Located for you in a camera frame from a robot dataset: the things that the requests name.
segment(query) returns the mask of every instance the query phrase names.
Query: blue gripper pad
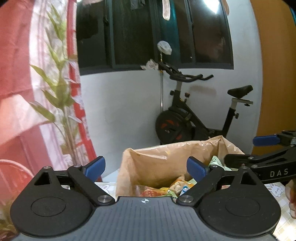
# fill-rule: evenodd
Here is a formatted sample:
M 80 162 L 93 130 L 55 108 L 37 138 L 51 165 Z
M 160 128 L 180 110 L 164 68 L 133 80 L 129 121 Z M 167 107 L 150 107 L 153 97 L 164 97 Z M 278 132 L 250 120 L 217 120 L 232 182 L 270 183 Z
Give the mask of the blue gripper pad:
M 275 146 L 281 142 L 277 135 L 255 137 L 253 139 L 254 146 Z
M 187 171 L 195 181 L 200 182 L 210 172 L 210 168 L 191 156 L 187 159 Z
M 90 163 L 86 164 L 83 167 L 83 174 L 87 176 L 93 182 L 97 181 L 97 179 L 103 174 L 106 168 L 105 158 L 102 156 L 97 157 Z

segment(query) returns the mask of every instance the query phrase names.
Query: gray ribbed surface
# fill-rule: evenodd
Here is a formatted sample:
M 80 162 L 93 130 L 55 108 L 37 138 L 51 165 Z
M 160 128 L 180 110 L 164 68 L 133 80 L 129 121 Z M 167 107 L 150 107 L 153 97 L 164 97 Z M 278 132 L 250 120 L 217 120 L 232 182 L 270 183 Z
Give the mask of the gray ribbed surface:
M 235 241 L 209 229 L 190 207 L 174 204 L 170 197 L 121 197 L 109 207 L 100 207 L 76 231 L 47 241 Z M 20 234 L 14 241 L 37 241 Z M 275 241 L 271 235 L 253 241 Z

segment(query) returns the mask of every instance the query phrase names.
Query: floral curtain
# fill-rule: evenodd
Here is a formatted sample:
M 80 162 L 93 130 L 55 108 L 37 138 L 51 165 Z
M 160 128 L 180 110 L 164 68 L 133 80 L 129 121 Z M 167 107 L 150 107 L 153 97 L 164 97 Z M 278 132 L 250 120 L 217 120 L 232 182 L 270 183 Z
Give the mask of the floral curtain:
M 81 97 L 74 0 L 0 8 L 0 240 L 17 231 L 16 196 L 43 167 L 95 159 Z

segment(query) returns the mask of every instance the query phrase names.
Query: exercise bike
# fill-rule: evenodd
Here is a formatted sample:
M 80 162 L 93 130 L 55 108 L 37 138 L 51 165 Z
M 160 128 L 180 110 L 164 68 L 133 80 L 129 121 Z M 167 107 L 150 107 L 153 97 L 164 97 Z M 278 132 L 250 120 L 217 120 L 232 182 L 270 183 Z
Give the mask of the exercise bike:
M 235 112 L 237 103 L 243 103 L 245 106 L 253 104 L 252 101 L 242 99 L 253 90 L 251 85 L 228 90 L 227 93 L 234 98 L 232 98 L 223 129 L 209 129 L 186 104 L 190 94 L 185 93 L 185 100 L 182 100 L 180 93 L 182 83 L 191 83 L 197 80 L 206 81 L 214 76 L 210 75 L 204 78 L 202 74 L 197 76 L 182 74 L 177 68 L 163 62 L 159 63 L 159 70 L 166 71 L 171 80 L 177 81 L 176 89 L 170 92 L 170 95 L 173 96 L 172 106 L 156 119 L 155 130 L 161 144 L 191 140 L 202 141 L 220 135 L 226 137 L 233 118 L 238 119 L 239 117 L 239 113 Z

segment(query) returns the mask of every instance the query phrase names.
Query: bike seat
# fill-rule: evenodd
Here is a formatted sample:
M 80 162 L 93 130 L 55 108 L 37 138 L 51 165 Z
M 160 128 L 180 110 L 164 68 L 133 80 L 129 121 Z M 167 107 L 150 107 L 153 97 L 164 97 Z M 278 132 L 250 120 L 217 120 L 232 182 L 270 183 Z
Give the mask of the bike seat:
M 253 90 L 253 86 L 246 85 L 240 88 L 228 90 L 227 94 L 233 96 L 234 98 L 241 99 L 242 97 L 250 93 L 252 90 Z

